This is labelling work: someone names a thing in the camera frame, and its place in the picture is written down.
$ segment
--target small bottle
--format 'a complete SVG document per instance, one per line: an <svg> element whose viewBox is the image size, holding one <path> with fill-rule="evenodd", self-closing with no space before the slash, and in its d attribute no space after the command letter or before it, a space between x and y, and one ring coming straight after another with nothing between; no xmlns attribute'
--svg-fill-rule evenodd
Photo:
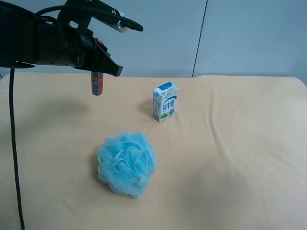
<svg viewBox="0 0 307 230"><path fill-rule="evenodd" d="M104 85L104 74L100 72L91 72L92 94L99 96L102 94Z"/></svg>

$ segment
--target milk carton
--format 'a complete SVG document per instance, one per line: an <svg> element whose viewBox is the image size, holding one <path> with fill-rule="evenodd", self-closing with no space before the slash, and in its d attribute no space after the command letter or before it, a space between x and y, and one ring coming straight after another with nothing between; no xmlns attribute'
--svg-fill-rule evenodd
<svg viewBox="0 0 307 230"><path fill-rule="evenodd" d="M178 88L171 82L153 90L153 116L161 122L176 113Z"/></svg>

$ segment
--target robotic arm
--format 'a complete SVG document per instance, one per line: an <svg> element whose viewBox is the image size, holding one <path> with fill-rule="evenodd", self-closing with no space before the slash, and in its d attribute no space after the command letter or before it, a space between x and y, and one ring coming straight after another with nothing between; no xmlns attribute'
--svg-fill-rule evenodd
<svg viewBox="0 0 307 230"><path fill-rule="evenodd" d="M57 10L57 19L43 16ZM122 33L128 29L143 31L140 24L99 0L67 0L63 6L37 13L0 0L0 67L72 66L119 76L122 66L110 58L107 47L88 29L92 17ZM70 22L78 27L71 27Z"/></svg>

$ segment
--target table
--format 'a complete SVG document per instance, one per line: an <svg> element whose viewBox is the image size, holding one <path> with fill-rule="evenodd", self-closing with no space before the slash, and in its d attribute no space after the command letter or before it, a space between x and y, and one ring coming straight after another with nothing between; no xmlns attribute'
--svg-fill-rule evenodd
<svg viewBox="0 0 307 230"><path fill-rule="evenodd" d="M172 81L177 114L152 116ZM307 226L307 88L295 78L17 73L20 184L28 230L289 230ZM97 148L142 132L158 152L143 198L97 178ZM19 229L8 107L0 81L0 229Z"/></svg>

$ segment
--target gray wall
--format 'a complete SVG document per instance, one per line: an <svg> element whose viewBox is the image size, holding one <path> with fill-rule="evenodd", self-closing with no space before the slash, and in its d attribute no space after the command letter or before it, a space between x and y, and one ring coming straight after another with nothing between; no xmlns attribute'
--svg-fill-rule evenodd
<svg viewBox="0 0 307 230"><path fill-rule="evenodd" d="M194 75L307 74L306 46L306 0L208 0Z"/></svg>
<svg viewBox="0 0 307 230"><path fill-rule="evenodd" d="M8 68L0 68L0 80L2 79L2 78L4 78L5 77L5 75L7 75L8 73L9 73L9 69Z"/></svg>

